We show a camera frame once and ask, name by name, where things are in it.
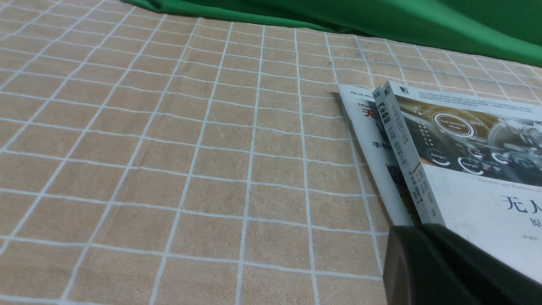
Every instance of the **stack of books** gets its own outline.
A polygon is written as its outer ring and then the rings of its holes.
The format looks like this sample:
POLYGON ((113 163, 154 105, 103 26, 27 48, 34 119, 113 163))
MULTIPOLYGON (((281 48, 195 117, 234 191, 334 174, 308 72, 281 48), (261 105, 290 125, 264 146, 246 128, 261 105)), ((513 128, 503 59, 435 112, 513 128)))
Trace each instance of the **stack of books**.
POLYGON ((542 283, 542 106, 395 82, 338 90, 394 225, 444 225, 542 283))

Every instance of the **circular gauge graphic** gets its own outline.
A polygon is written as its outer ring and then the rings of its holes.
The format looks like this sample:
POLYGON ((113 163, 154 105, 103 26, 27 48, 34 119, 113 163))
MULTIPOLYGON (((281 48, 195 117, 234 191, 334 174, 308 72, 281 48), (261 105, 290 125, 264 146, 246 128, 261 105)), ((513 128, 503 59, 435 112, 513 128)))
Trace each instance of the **circular gauge graphic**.
POLYGON ((492 152, 491 157, 499 163, 508 164, 508 158, 505 158, 502 154, 492 152))
POLYGON ((438 165, 442 165, 442 166, 450 165, 450 161, 448 161, 446 153, 440 149, 430 148, 427 151, 427 154, 429 155, 429 158, 431 159, 431 161, 433 161, 434 163, 438 165))
POLYGON ((433 120, 441 130, 455 137, 471 138, 476 134, 469 122, 456 115, 441 112, 435 114, 433 120))
POLYGON ((483 174, 482 171, 482 163, 478 160, 474 160, 471 158, 457 158, 457 162, 463 168, 466 172, 471 173, 473 175, 481 175, 483 174))

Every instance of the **checkered fabric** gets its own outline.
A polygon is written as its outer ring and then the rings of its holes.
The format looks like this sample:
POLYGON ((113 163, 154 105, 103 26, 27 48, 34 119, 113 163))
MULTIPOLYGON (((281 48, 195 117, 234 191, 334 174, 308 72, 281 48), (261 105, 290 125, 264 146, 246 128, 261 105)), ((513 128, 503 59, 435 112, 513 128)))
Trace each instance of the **checkered fabric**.
POLYGON ((542 69, 117 0, 0 0, 0 304, 385 304, 336 83, 525 103, 542 69))

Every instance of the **book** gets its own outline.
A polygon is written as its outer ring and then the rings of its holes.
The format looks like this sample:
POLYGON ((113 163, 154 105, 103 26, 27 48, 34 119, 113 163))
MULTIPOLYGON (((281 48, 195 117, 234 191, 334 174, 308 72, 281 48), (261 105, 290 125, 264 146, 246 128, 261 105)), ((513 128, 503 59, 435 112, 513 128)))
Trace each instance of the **book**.
POLYGON ((542 283, 542 106, 394 82, 373 97, 421 221, 542 283))
POLYGON ((348 85, 337 85, 337 90, 391 222, 394 225, 412 225, 406 209, 410 194, 391 150, 372 91, 348 85))

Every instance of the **green fabric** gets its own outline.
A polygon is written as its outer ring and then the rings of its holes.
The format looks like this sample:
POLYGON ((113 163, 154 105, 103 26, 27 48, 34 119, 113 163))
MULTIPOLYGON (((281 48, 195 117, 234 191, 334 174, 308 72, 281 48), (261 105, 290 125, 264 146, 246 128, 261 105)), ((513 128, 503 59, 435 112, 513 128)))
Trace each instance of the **green fabric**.
POLYGON ((337 33, 542 66, 540 0, 124 0, 170 14, 337 33))

